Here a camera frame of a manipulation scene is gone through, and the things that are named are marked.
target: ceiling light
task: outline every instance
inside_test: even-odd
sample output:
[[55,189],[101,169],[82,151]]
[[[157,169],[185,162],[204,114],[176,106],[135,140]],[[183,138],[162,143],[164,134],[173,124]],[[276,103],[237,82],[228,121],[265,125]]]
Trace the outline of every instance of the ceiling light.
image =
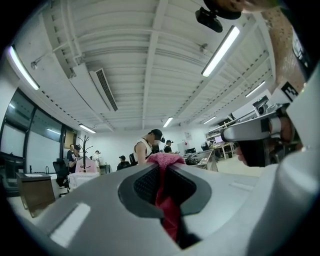
[[212,58],[209,60],[207,65],[205,66],[204,70],[202,71],[202,75],[204,77],[208,77],[211,72],[215,69],[218,63],[221,61],[223,56],[226,54],[230,46],[236,40],[237,36],[239,35],[240,30],[236,26],[231,26],[230,30],[224,37],[223,41],[219,45],[217,51],[213,54]]
[[256,90],[258,90],[261,86],[263,86],[266,83],[266,81],[261,82],[256,88],[254,88],[252,91],[250,91],[246,97],[249,97],[251,94],[253,94]]
[[50,132],[52,132],[52,133],[55,133],[55,134],[59,134],[59,135],[61,135],[61,133],[60,132],[57,132],[57,131],[54,131],[54,130],[50,130],[50,129],[47,129],[48,131],[50,131]]
[[173,117],[169,117],[168,120],[165,122],[164,124],[164,128],[168,126],[168,124],[172,121],[172,119],[174,119]]
[[14,62],[15,66],[20,71],[21,75],[24,76],[24,78],[33,87],[33,89],[38,90],[39,89],[39,85],[37,85],[37,83],[30,76],[30,74],[28,73],[28,71],[26,70],[26,68],[24,67],[22,62],[20,61],[20,59],[19,59],[19,57],[17,55],[17,52],[15,51],[15,49],[12,46],[9,47],[8,53],[9,53],[12,61]]
[[86,131],[95,134],[96,132],[94,130],[89,129],[88,127],[84,126],[83,124],[79,124],[79,126],[83,129],[85,129]]
[[212,117],[211,119],[209,119],[208,121],[204,122],[203,124],[205,125],[206,123],[209,123],[211,120],[215,119],[217,116],[215,115],[214,117]]

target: floor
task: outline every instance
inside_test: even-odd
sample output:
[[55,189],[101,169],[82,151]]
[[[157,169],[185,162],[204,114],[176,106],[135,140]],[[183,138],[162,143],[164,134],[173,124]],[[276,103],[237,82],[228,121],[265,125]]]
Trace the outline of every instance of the floor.
[[[244,165],[242,162],[238,160],[236,155],[233,155],[232,158],[227,158],[226,160],[221,158],[221,160],[219,160],[219,162],[216,165],[220,173],[226,173],[226,174],[237,174],[237,175],[259,177],[261,173],[264,171],[264,168],[248,167]],[[12,208],[16,214],[22,217],[25,217],[27,220],[29,220],[35,225],[40,220],[42,213],[39,213],[37,217],[32,218],[29,211],[24,209],[21,198],[19,196],[10,197],[8,198],[8,201],[12,205]]]

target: glass wall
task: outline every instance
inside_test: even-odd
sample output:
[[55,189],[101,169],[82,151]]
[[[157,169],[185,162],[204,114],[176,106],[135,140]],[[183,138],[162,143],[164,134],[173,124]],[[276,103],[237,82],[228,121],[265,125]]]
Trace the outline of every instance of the glass wall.
[[70,129],[38,108],[19,89],[15,92],[0,131],[0,180],[8,196],[19,195],[18,172],[56,173],[53,162],[63,157],[65,133]]

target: black chair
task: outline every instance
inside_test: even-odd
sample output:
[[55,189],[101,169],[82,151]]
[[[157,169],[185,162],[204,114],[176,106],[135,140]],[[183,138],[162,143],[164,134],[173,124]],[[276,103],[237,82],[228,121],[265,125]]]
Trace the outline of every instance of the black chair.
[[69,181],[68,181],[68,175],[69,175],[69,170],[66,167],[66,164],[64,161],[59,161],[59,162],[53,162],[53,168],[56,173],[56,183],[58,183],[59,187],[65,187],[67,189],[66,193],[60,193],[61,195],[65,195],[69,193]]

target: ceiling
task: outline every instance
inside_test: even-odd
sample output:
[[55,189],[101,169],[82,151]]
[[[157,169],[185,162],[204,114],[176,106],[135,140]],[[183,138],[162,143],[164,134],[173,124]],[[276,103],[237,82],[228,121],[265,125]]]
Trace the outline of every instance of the ceiling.
[[[54,0],[18,33],[17,53],[39,84],[20,88],[59,121],[96,132],[215,122],[275,83],[275,58],[260,14],[197,22],[200,0]],[[232,25],[240,34],[209,77],[202,70]],[[204,51],[201,46],[207,44]],[[30,63],[39,60],[36,70]],[[73,68],[103,69],[117,111],[93,110],[70,82]],[[245,95],[262,81],[252,97]]]

